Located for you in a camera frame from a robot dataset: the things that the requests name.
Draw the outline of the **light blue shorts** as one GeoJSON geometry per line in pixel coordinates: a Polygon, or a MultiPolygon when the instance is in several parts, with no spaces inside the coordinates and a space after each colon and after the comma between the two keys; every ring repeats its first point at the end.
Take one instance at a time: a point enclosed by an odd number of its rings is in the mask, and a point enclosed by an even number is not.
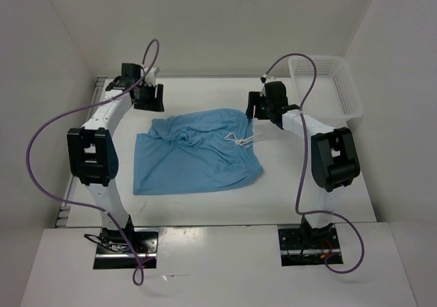
{"type": "Polygon", "coordinates": [[[219,108],[153,119],[135,143],[135,195],[219,192],[249,186],[264,172],[247,116],[219,108]]]}

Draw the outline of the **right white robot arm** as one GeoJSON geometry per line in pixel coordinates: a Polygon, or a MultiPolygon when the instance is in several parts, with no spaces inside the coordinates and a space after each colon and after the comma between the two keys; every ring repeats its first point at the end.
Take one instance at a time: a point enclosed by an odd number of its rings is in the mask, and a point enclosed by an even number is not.
{"type": "Polygon", "coordinates": [[[261,82],[261,91],[249,92],[246,116],[269,120],[303,140],[304,157],[295,210],[301,216],[300,242],[314,248],[330,235],[332,201],[361,171],[352,132],[346,127],[334,128],[322,123],[306,115],[299,105],[290,104],[283,82],[265,76],[261,82]],[[309,211],[300,210],[305,183],[318,187],[315,205],[309,211]]]}

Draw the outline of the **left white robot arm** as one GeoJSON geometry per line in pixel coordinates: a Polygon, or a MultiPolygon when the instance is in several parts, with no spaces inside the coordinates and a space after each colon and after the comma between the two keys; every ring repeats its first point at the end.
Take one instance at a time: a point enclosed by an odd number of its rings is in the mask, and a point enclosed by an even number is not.
{"type": "Polygon", "coordinates": [[[101,234],[90,240],[113,252],[131,251],[137,236],[115,182],[119,158],[112,136],[132,107],[164,110],[163,86],[156,82],[158,72],[155,66],[122,64],[121,75],[106,86],[94,114],[67,134],[71,173],[88,189],[102,218],[101,234]]]}

